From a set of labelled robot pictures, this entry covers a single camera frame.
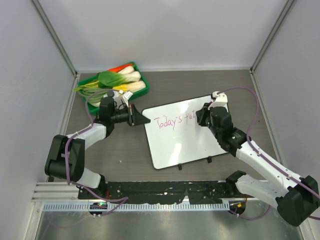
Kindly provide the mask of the white whiteboard black frame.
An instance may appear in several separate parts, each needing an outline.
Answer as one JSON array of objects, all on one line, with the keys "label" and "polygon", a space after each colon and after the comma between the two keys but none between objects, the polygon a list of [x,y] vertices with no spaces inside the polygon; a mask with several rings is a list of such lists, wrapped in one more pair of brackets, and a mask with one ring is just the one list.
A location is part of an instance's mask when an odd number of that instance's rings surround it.
[{"label": "white whiteboard black frame", "polygon": [[196,111],[211,101],[209,95],[142,110],[153,167],[157,170],[226,154],[206,127],[197,123]]}]

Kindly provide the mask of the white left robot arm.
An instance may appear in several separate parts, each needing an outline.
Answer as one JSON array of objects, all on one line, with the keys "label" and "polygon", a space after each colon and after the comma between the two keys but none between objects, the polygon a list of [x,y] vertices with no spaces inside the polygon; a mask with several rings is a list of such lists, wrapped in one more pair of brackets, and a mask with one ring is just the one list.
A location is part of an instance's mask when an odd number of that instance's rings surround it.
[{"label": "white left robot arm", "polygon": [[86,128],[69,135],[56,135],[51,143],[44,172],[47,176],[66,180],[83,188],[84,193],[100,200],[107,195],[105,177],[85,167],[85,151],[98,141],[109,137],[115,124],[139,126],[151,120],[140,113],[134,104],[118,107],[113,97],[104,97],[96,118]]}]

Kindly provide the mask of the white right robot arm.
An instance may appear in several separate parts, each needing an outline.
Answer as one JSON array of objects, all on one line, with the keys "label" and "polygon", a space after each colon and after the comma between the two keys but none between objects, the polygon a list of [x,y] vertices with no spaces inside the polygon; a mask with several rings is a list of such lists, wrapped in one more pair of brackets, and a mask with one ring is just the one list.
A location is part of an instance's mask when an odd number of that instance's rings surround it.
[{"label": "white right robot arm", "polygon": [[207,127],[224,151],[254,168],[266,180],[236,171],[225,186],[230,197],[245,194],[257,198],[275,208],[294,227],[320,207],[318,182],[310,175],[302,177],[292,172],[267,155],[250,136],[234,127],[225,107],[208,102],[195,115],[197,124]]}]

